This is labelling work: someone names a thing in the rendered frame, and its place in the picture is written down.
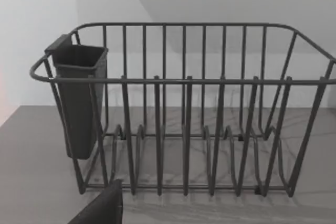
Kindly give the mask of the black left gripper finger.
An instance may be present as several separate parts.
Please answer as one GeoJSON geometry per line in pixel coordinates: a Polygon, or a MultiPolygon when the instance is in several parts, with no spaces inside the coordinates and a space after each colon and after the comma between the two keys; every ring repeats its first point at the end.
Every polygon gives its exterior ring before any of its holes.
{"type": "Polygon", "coordinates": [[[67,224],[122,224],[122,218],[122,182],[116,179],[67,224]]]}

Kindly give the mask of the dark grey utensil holder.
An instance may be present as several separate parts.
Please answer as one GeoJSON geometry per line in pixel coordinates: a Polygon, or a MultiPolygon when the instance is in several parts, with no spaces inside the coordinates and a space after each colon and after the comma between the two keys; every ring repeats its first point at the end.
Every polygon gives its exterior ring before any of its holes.
{"type": "MultiPolygon", "coordinates": [[[[59,36],[45,52],[50,52],[56,76],[61,78],[107,77],[108,48],[74,45],[67,34],[59,36]]],[[[96,143],[96,129],[89,85],[86,83],[61,83],[58,85],[61,104],[66,106],[70,124],[72,150],[66,146],[67,155],[87,160],[96,143]]]]}

